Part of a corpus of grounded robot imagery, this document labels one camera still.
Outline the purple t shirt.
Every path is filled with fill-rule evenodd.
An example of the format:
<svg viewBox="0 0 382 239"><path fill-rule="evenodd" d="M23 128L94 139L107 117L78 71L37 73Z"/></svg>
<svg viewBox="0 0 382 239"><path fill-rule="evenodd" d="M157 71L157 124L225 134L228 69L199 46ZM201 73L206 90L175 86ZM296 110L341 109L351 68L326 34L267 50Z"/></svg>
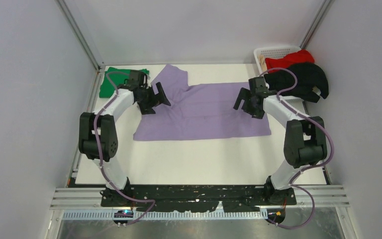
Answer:
<svg viewBox="0 0 382 239"><path fill-rule="evenodd" d="M188 85L188 73L167 64L152 81L161 83L170 106L143 115L135 141L203 140L271 135L267 117L255 119L233 108L247 82Z"/></svg>

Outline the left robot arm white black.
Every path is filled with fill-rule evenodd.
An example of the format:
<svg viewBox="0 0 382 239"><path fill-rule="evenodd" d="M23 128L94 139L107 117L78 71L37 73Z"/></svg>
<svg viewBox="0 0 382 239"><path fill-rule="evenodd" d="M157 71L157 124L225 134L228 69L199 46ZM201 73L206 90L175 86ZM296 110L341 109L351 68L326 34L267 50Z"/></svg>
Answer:
<svg viewBox="0 0 382 239"><path fill-rule="evenodd" d="M115 191L113 199L119 205L127 206L132 201L154 203L154 200L134 199L132 196L128 176L115 159L119 147L116 122L133 105L138 105L142 115L152 115L155 107L170 106L171 103L162 84L157 82L151 86L149 76L140 70L130 70L129 73L117 70L107 72L105 77L114 92L103 106L91 113L81 114L79 151L97 165L107 188Z"/></svg>

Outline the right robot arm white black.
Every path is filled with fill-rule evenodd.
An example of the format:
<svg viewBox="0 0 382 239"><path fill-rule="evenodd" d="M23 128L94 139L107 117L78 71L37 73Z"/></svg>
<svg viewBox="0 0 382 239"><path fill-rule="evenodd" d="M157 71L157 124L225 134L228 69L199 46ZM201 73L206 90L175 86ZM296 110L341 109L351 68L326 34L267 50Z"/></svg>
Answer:
<svg viewBox="0 0 382 239"><path fill-rule="evenodd" d="M284 128L284 161L266 179L263 196L270 204L277 204L290 191L291 184L301 172L326 158L328 147L324 120L302 113L269 90L264 77L251 78L249 88L241 88L234 109L242 109L255 119L266 114L273 116Z"/></svg>

